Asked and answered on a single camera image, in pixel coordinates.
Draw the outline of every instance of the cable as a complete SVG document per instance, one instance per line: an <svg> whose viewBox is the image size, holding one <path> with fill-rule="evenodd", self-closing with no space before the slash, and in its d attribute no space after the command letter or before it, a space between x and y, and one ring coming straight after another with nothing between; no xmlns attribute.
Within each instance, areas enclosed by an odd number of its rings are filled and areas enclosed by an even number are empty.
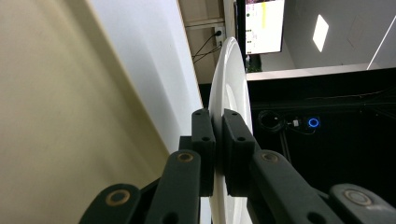
<svg viewBox="0 0 396 224"><path fill-rule="evenodd" d="M214 53L216 51L218 51L219 49L221 49L221 46L216 47L215 49L210 50L208 53L203 54L204 56L202 56L201 58L199 58L197 61L193 62L193 63L197 63L198 61L200 61L201 59L203 59L206 55Z"/></svg>
<svg viewBox="0 0 396 224"><path fill-rule="evenodd" d="M217 32L215 32L212 36L210 36L210 37L206 40L206 42L201 46L201 48L198 49L198 52L196 52L195 55L192 56L192 59L193 59L193 60L195 59L195 57L197 56L197 54L201 51L201 49L204 48L204 46L207 44L207 42L209 42L209 40L210 40L211 38L213 38L213 36L219 36L219 35L221 35L221 31L217 31Z"/></svg>
<svg viewBox="0 0 396 224"><path fill-rule="evenodd" d="M259 113L260 127L268 133L278 133L286 126L286 121L272 110L263 110Z"/></svg>

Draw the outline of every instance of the ceiling light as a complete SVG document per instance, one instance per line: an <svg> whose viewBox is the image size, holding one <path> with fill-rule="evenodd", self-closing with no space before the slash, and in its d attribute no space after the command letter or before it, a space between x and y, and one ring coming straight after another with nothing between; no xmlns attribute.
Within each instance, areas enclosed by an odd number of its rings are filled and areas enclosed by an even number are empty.
<svg viewBox="0 0 396 224"><path fill-rule="evenodd" d="M318 15L317 26L314 32L314 42L318 47L318 50L322 52L324 41L326 40L327 31L329 30L329 24L323 18Z"/></svg>

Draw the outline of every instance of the monitor screen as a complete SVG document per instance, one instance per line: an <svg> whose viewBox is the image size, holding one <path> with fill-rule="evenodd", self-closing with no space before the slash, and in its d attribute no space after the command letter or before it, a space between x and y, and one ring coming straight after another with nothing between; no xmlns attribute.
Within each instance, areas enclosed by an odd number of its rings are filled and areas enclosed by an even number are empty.
<svg viewBox="0 0 396 224"><path fill-rule="evenodd" d="M246 0L246 54L280 52L284 0Z"/></svg>

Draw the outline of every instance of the white plate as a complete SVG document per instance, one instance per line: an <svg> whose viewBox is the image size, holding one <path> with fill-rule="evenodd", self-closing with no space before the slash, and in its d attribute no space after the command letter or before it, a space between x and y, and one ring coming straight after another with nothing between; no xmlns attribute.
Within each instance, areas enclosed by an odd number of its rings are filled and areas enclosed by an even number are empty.
<svg viewBox="0 0 396 224"><path fill-rule="evenodd" d="M210 91L209 113L217 142L221 141L221 116L224 109L238 112L252 132L244 60L233 37L228 38L223 44ZM215 173L213 193L210 199L213 223L251 223L247 199L228 196L224 176L219 172Z"/></svg>

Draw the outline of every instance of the blue led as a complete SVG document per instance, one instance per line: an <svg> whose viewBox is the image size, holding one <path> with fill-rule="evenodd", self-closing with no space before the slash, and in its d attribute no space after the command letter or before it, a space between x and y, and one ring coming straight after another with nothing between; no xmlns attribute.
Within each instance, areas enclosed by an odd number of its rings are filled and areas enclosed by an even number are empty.
<svg viewBox="0 0 396 224"><path fill-rule="evenodd" d="M318 119L310 119L308 121L308 125L310 128L317 128L319 126L319 120Z"/></svg>

